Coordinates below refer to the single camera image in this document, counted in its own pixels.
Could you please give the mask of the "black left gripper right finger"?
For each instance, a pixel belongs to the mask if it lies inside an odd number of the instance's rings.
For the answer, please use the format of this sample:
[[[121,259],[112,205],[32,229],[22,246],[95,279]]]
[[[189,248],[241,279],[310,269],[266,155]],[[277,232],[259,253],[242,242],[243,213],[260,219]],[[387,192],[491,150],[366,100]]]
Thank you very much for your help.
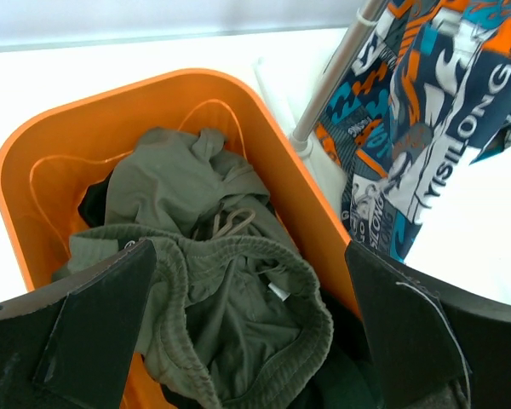
[[[511,305],[358,242],[345,253],[389,408],[511,408]]]

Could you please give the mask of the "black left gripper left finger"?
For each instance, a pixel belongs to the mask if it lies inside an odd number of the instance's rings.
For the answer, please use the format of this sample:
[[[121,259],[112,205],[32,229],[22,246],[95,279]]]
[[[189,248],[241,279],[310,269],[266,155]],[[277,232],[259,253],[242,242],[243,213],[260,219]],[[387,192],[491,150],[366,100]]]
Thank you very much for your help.
[[[0,408],[118,408],[155,265],[143,239],[0,302]]]

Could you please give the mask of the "olive green shorts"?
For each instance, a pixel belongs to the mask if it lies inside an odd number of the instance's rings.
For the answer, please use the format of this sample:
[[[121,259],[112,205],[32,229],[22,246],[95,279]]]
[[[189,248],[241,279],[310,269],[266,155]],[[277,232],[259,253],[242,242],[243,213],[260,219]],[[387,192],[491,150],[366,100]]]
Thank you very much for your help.
[[[54,279],[150,240],[135,346],[148,374],[205,408],[285,408],[323,365],[333,322],[265,185],[225,144],[213,129],[147,131],[110,175],[103,225],[71,236]]]

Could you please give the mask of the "colourful patterned shorts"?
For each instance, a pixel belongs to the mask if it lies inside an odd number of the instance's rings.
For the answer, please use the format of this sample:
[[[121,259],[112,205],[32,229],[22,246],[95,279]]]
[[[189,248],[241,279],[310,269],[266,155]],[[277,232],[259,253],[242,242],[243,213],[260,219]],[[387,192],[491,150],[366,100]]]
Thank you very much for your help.
[[[465,167],[511,146],[511,1],[390,1],[315,128],[352,239],[403,261]]]

